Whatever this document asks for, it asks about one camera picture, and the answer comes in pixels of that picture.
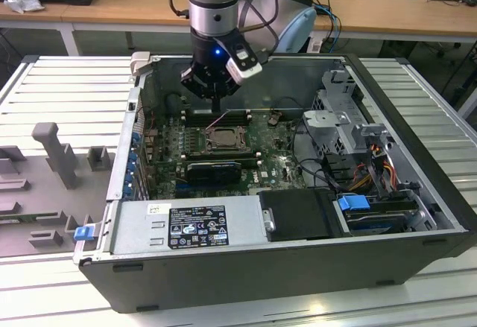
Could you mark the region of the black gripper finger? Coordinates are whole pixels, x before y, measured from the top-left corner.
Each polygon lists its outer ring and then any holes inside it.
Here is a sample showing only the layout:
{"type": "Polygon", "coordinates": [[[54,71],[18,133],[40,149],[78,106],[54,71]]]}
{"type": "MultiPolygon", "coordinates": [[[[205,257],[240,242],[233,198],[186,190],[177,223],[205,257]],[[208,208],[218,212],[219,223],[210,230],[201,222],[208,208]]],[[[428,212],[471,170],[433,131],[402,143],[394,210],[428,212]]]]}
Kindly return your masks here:
{"type": "Polygon", "coordinates": [[[232,79],[222,80],[215,84],[215,111],[221,111],[221,99],[233,95],[239,85],[232,79]]]}
{"type": "Polygon", "coordinates": [[[188,69],[181,72],[180,82],[200,99],[210,100],[212,112],[217,112],[215,81],[208,66],[191,64],[188,69]]]}

